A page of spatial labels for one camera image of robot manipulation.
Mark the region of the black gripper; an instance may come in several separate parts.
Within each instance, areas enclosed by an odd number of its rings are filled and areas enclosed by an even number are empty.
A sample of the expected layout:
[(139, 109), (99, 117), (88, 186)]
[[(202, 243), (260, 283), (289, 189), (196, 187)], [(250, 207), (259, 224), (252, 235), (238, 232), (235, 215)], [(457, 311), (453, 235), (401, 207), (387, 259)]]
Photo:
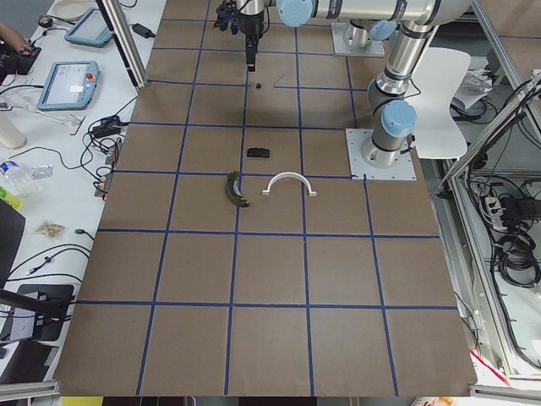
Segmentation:
[(248, 71), (255, 71), (258, 36), (264, 30), (264, 0), (237, 1), (239, 29), (246, 35), (245, 57)]

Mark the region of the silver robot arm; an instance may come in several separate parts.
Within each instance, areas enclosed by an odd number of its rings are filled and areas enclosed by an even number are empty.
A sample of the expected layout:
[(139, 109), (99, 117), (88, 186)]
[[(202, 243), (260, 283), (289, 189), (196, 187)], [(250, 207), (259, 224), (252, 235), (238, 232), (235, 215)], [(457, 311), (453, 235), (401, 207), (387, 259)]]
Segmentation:
[(362, 146), (363, 159), (372, 167), (395, 165), (403, 142), (414, 131), (417, 113), (404, 100), (412, 75), (437, 27), (460, 17), (470, 1), (272, 1), (281, 21), (299, 27), (311, 18), (374, 20), (373, 40), (397, 30), (384, 70), (369, 84), (374, 131)]

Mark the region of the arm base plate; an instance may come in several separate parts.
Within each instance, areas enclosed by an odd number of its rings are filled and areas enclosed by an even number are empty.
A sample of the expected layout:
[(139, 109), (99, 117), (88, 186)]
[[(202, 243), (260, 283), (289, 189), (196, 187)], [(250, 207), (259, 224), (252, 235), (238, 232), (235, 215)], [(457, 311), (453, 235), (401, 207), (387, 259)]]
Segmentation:
[(413, 159), (404, 141), (397, 151), (379, 150), (372, 129), (346, 129), (351, 178), (355, 180), (415, 181)]
[(382, 41), (372, 40), (364, 20), (350, 20), (331, 24), (334, 54), (364, 58), (382, 58)]

